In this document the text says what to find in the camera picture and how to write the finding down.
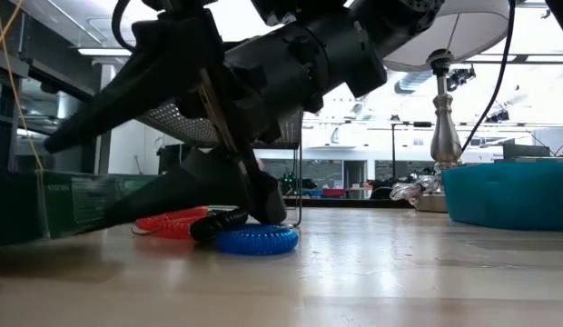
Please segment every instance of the lamp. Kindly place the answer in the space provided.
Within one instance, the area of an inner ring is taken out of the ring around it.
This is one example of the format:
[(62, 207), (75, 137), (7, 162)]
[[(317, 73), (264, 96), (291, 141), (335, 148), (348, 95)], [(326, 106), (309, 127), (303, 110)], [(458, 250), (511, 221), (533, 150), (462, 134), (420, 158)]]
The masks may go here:
[[(384, 65), (391, 70), (431, 70), (437, 76), (438, 94), (433, 101), (437, 122), (430, 154), (438, 172), (454, 167), (461, 157), (461, 143), (451, 119), (449, 68), (499, 43), (508, 27), (508, 0), (447, 0), (430, 29), (384, 58)], [(438, 191), (441, 201), (427, 196), (422, 200), (428, 203), (427, 210), (446, 212), (444, 192)]]

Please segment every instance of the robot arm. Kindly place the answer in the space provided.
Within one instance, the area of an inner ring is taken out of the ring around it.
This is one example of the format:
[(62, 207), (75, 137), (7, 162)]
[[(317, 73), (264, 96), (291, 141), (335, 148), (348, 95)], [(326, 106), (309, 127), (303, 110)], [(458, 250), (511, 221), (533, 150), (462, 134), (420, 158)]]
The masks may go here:
[[(252, 142), (275, 141), (279, 120), (318, 112), (322, 97), (342, 83), (356, 97), (385, 84), (381, 59), (428, 29), (444, 2), (355, 0), (345, 8), (345, 0), (252, 0), (266, 24), (285, 26), (226, 45), (203, 8), (214, 0), (143, 1), (164, 12), (133, 25), (136, 47), (126, 65), (45, 148), (57, 152), (90, 141), (174, 101), (183, 116), (211, 120), (222, 146), (191, 154), (180, 172), (134, 193), (115, 214), (138, 218), (234, 204), (262, 223), (279, 223), (285, 211), (277, 182), (259, 169)], [(217, 187), (223, 192), (213, 191)]]

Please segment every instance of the yellow wire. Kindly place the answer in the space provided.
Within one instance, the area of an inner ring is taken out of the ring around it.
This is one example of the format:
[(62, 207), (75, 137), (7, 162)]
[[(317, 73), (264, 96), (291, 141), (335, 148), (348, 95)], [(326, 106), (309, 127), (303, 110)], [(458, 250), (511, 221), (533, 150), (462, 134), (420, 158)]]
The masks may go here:
[(44, 170), (44, 166), (42, 165), (42, 161), (39, 158), (39, 154), (35, 150), (34, 141), (32, 140), (31, 135), (29, 134), (29, 130), (27, 129), (27, 123), (25, 122), (24, 112), (21, 109), (21, 104), (19, 103), (19, 94), (17, 94), (17, 87), (15, 86), (15, 79), (13, 78), (13, 70), (11, 69), (11, 63), (9, 62), (9, 53), (7, 53), (7, 45), (5, 44), (5, 36), (7, 35), (7, 31), (9, 28), (9, 23), (3, 28), (3, 23), (1, 22), (1, 10), (0, 10), (0, 44), (3, 46), (3, 51), (5, 53), (5, 60), (7, 62), (7, 72), (9, 73), (9, 82), (11, 83), (11, 88), (13, 89), (13, 94), (15, 97), (15, 106), (17, 107), (17, 111), (19, 112), (19, 116), (21, 117), (21, 123), (24, 126), (25, 133), (27, 134), (27, 141), (29, 142), (29, 146), (31, 146), (31, 150), (34, 152), (35, 161), (37, 162), (37, 167), (39, 171), (42, 172)]
[(15, 7), (15, 10), (11, 14), (11, 17), (9, 17), (9, 20), (7, 21), (7, 25), (5, 26), (5, 29), (3, 28), (3, 23), (1, 23), (1, 11), (0, 11), (0, 28), (2, 29), (2, 31), (0, 31), (1, 32), (1, 34), (0, 34), (0, 44), (5, 42), (5, 36), (7, 35), (7, 32), (9, 31), (9, 29), (11, 28), (11, 24), (17, 18), (17, 14), (19, 14), (19, 10), (21, 10), (21, 4), (23, 2), (24, 2), (24, 0), (19, 0), (19, 2), (17, 3), (17, 6)]

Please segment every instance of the table surface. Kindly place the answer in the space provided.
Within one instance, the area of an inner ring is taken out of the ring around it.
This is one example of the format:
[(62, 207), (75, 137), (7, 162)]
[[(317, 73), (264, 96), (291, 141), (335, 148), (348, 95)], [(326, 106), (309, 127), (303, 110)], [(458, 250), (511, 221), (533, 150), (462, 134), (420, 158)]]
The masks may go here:
[(129, 226), (0, 248), (0, 327), (563, 326), (563, 233), (412, 210), (303, 214), (296, 251), (274, 257)]

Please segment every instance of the silver lamp base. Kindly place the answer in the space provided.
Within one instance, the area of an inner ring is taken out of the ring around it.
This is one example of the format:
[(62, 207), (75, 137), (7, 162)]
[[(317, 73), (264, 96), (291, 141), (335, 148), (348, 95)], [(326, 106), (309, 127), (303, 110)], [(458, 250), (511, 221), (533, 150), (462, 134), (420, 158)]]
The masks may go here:
[(417, 198), (415, 207), (425, 213), (447, 213), (445, 192), (423, 194)]

